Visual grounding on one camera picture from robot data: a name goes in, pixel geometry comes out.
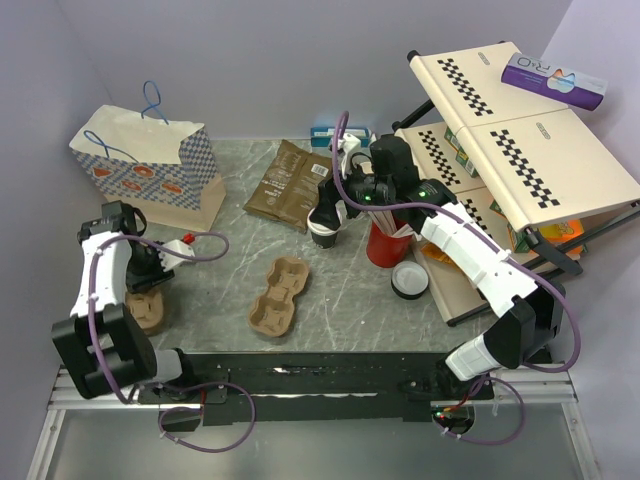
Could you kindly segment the black paper coffee cup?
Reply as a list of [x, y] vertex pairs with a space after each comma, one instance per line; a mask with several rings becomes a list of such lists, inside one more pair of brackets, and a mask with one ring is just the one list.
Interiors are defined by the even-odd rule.
[[337, 231], [330, 231], [328, 234], [311, 231], [311, 238], [314, 244], [321, 249], [333, 248], [336, 244], [337, 237]]

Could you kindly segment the brown pulp cup carrier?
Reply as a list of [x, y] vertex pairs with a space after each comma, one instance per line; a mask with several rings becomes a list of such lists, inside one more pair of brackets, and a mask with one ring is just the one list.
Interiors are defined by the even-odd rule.
[[309, 275], [304, 260], [287, 256], [275, 259], [266, 275], [266, 290], [252, 304], [249, 326], [268, 337], [285, 335], [293, 324], [295, 298], [305, 289]]

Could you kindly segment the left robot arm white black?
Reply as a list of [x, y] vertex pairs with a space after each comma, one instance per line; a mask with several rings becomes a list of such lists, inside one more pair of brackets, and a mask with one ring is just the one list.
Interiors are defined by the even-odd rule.
[[92, 399], [118, 387], [162, 383], [177, 402], [191, 399], [198, 378], [179, 348], [156, 350], [126, 305], [127, 294], [148, 293], [174, 277], [180, 258], [120, 235], [141, 236], [140, 209], [105, 203], [101, 216], [82, 224], [77, 238], [84, 264], [70, 317], [52, 326], [52, 340], [79, 392]]

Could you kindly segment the blue checkered paper bag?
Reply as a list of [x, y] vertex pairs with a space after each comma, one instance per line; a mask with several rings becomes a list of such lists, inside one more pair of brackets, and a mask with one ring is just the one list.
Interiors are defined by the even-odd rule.
[[152, 223], [208, 231], [226, 188], [206, 126], [168, 119], [152, 80], [143, 96], [139, 112], [98, 108], [69, 148], [107, 200], [131, 204]]

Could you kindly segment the white plastic cup lid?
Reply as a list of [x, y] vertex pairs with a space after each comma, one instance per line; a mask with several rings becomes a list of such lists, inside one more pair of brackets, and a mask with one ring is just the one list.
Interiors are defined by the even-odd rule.
[[314, 212], [315, 212], [315, 209], [312, 209], [310, 211], [310, 213], [308, 214], [308, 216], [307, 216], [307, 227], [311, 231], [312, 234], [319, 235], [321, 237], [329, 237], [329, 236], [337, 234], [340, 231], [340, 229], [342, 228], [342, 225], [344, 223], [344, 219], [343, 219], [342, 213], [339, 210], [336, 211], [339, 223], [338, 223], [338, 228], [335, 229], [335, 230], [330, 229], [330, 228], [324, 226], [323, 224], [313, 222], [311, 220], [311, 216], [312, 216], [312, 214]]

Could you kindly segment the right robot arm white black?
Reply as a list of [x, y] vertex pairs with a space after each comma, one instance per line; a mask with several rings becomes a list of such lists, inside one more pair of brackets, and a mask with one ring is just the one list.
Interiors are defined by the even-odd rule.
[[479, 290], [498, 319], [448, 354], [436, 376], [444, 396], [459, 398], [472, 379], [500, 367], [516, 369], [528, 363], [558, 333], [563, 294], [515, 262], [441, 181], [422, 179], [403, 139], [384, 135], [373, 142], [369, 172], [354, 160], [359, 146], [359, 139], [352, 135], [333, 135], [332, 175], [318, 186], [318, 204], [308, 216], [310, 228], [336, 234], [342, 225], [339, 201], [350, 218], [362, 211], [393, 211], [449, 256]]

